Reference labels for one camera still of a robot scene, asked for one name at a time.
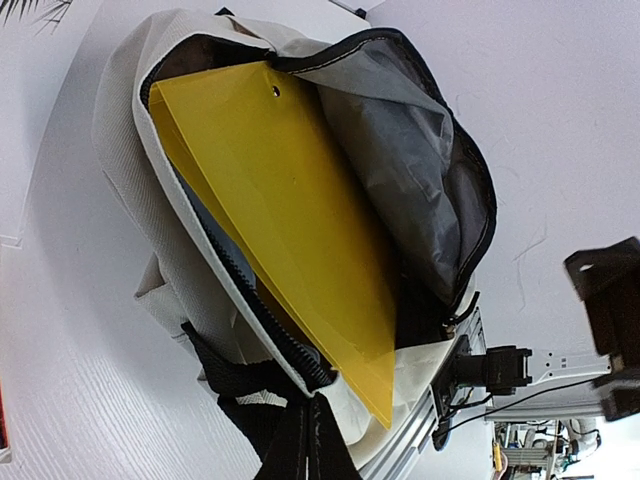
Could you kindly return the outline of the beige canvas student bag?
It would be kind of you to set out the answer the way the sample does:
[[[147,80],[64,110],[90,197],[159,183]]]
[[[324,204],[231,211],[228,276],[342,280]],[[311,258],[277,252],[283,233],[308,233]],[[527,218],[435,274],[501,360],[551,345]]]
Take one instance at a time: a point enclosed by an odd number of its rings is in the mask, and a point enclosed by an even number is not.
[[[152,122],[154,82],[254,62],[316,88],[392,243],[399,282],[389,426],[260,282],[172,165]],[[108,183],[152,247],[141,302],[197,358],[260,467],[284,409],[321,394],[360,474],[426,387],[417,368],[435,359],[432,345],[451,341],[473,310],[469,285],[497,223],[487,163],[409,39],[372,28],[331,44],[270,22],[161,11],[108,59],[92,137]]]

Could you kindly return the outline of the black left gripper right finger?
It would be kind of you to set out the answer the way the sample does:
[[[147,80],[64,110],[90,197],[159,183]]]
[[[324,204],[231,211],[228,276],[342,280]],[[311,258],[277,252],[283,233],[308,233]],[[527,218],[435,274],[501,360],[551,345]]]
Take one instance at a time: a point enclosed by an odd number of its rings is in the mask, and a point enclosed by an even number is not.
[[[308,407],[308,478],[360,480],[327,398],[316,394]]]

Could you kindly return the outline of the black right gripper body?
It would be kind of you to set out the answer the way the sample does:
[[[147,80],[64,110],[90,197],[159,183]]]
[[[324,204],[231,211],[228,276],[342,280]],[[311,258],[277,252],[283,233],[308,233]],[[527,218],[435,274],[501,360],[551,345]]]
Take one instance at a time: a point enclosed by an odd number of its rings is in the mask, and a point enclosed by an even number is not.
[[[609,422],[639,412],[639,239],[579,250],[564,260],[583,302],[596,352],[611,371],[592,381]]]

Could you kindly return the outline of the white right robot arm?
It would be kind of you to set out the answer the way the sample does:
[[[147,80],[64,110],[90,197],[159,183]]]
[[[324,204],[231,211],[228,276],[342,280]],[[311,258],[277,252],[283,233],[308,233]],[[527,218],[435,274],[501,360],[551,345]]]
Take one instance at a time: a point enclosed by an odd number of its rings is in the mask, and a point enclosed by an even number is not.
[[[567,356],[553,351],[501,346],[484,354],[456,353],[434,393],[482,387],[487,396],[510,396],[520,388],[565,379],[569,388],[589,385],[607,421],[639,412],[639,240],[630,237],[606,248],[581,250],[564,261],[583,303],[595,354]]]

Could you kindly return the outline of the yellow hardcover book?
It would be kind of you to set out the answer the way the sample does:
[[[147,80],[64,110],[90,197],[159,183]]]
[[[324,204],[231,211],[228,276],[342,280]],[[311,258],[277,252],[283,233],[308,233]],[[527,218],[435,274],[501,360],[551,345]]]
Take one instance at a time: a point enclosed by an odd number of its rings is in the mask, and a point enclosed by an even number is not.
[[[151,85],[175,169],[362,403],[392,422],[399,273],[309,82],[264,62]]]

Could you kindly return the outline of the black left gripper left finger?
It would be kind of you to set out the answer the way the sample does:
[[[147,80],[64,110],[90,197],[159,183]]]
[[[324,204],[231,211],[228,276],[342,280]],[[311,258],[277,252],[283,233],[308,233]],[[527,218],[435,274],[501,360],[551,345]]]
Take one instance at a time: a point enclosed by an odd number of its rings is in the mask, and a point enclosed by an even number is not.
[[[311,402],[289,404],[255,479],[306,480],[310,473]]]

